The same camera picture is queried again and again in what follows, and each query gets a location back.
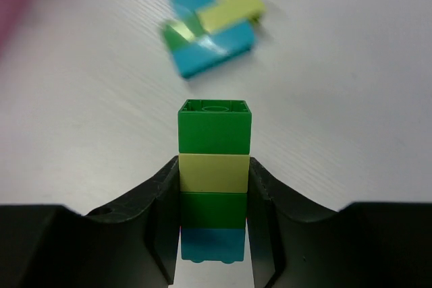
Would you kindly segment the green yellow teal lego cluster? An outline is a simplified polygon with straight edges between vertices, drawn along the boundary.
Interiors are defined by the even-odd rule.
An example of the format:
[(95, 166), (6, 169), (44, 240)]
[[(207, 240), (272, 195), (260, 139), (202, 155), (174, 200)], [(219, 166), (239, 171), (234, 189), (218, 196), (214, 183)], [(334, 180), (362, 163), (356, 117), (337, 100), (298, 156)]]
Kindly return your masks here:
[(243, 100), (188, 99), (179, 110), (182, 259), (243, 261), (251, 127)]

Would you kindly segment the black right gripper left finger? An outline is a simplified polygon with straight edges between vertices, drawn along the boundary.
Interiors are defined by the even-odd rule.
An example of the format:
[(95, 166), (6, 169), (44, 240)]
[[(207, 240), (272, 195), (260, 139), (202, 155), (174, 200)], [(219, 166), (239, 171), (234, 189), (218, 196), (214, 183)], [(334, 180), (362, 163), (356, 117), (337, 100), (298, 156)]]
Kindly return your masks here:
[(179, 239), (173, 157), (120, 197), (78, 214), (59, 204), (1, 206), (2, 287), (167, 287)]

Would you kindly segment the teal green lego stack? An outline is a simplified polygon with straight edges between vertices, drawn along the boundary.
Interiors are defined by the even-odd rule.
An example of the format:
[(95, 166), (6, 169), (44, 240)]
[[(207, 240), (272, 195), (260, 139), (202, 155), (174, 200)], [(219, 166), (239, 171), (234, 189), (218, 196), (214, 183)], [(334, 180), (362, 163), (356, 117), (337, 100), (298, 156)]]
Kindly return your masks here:
[(175, 18), (160, 27), (179, 75), (188, 79), (251, 50), (262, 0), (169, 0)]

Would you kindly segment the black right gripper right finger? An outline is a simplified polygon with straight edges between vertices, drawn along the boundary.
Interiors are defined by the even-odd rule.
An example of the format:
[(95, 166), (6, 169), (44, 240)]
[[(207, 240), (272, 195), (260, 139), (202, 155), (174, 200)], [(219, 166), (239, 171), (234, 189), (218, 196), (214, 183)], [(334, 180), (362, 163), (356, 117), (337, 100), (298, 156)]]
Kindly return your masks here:
[(255, 287), (431, 286), (429, 203), (333, 211), (251, 159), (248, 236)]

